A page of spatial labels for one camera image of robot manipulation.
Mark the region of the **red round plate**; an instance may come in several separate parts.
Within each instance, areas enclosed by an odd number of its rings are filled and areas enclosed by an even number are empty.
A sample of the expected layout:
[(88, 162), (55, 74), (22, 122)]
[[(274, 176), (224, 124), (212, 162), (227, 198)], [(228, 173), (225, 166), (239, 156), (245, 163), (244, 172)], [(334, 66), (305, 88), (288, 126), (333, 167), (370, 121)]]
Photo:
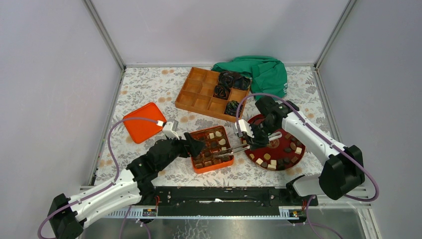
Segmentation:
[(246, 156), (256, 165), (272, 171), (283, 171), (294, 167), (303, 158), (306, 147), (292, 134), (282, 128), (276, 131), (280, 138), (269, 141), (266, 147), (246, 150)]

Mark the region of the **orange chocolate box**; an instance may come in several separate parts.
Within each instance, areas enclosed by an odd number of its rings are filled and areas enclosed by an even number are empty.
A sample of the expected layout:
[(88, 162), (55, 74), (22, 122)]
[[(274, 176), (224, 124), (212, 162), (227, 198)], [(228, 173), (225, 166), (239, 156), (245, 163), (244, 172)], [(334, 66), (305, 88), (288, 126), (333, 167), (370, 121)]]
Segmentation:
[[(222, 137), (217, 137), (215, 135), (216, 131), (222, 133)], [(214, 138), (209, 138), (209, 133), (214, 133)], [(225, 131), (225, 128), (221, 125), (214, 126), (206, 129), (201, 129), (198, 131), (191, 132), (190, 135), (196, 139), (205, 142), (205, 147), (201, 153), (195, 157), (191, 158), (193, 170), (197, 174), (202, 174), (217, 169), (222, 169), (229, 167), (234, 163), (234, 156), (226, 156), (214, 158), (211, 156), (214, 152), (219, 152), (230, 148), (228, 137)], [(219, 145), (218, 141), (224, 138), (226, 140), (225, 145)]]

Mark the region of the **metal serving tongs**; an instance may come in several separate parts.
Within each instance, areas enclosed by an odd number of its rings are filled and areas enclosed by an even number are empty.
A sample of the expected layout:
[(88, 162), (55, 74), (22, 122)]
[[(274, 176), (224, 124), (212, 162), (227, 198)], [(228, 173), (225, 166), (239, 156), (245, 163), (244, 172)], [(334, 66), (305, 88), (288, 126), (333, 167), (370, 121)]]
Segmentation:
[(235, 146), (235, 147), (231, 147), (231, 148), (228, 148), (228, 149), (225, 149), (225, 150), (221, 150), (219, 152), (214, 152), (214, 153), (211, 154), (211, 156), (214, 157), (214, 158), (232, 156), (236, 153), (243, 152), (243, 151), (246, 151), (246, 150), (249, 150), (249, 149), (250, 149), (250, 145), (241, 144), (241, 145), (238, 145), (238, 146)]

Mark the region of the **orange box lid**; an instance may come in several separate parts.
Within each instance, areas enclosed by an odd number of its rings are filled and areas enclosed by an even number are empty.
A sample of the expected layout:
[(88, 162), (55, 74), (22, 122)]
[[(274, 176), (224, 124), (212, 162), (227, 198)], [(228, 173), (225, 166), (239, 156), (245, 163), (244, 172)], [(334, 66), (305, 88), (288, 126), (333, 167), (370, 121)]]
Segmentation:
[(167, 121), (160, 109), (152, 102), (125, 115), (123, 119), (129, 119), (125, 120), (123, 124), (133, 142), (137, 144), (146, 141), (161, 131), (162, 125), (157, 124), (157, 121)]

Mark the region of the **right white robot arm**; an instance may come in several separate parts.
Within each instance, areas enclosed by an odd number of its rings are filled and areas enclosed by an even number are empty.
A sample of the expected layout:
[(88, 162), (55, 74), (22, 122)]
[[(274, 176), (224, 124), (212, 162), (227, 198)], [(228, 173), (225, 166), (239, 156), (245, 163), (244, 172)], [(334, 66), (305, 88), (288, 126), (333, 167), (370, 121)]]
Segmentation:
[(276, 102), (275, 96), (262, 93), (255, 103), (264, 120), (258, 125), (236, 119), (236, 134), (244, 137), (252, 150), (265, 147), (269, 136), (279, 129), (290, 133), (313, 153), (323, 166), (320, 174), (299, 176), (289, 182), (285, 197), (298, 205), (305, 196), (325, 194), (337, 200), (365, 182), (361, 150), (327, 136), (312, 124), (290, 101)]

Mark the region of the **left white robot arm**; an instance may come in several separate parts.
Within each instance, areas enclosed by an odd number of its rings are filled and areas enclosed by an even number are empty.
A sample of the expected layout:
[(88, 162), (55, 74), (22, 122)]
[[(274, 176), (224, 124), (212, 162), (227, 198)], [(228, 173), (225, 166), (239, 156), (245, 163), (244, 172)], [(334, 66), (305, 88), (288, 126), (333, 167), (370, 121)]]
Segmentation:
[(75, 239), (91, 223), (120, 208), (134, 204), (154, 204), (156, 190), (152, 180), (176, 158), (196, 157), (205, 148), (203, 141), (184, 133), (185, 139), (160, 139), (142, 156), (119, 172), (116, 179), (80, 194), (56, 196), (47, 220), (55, 238)]

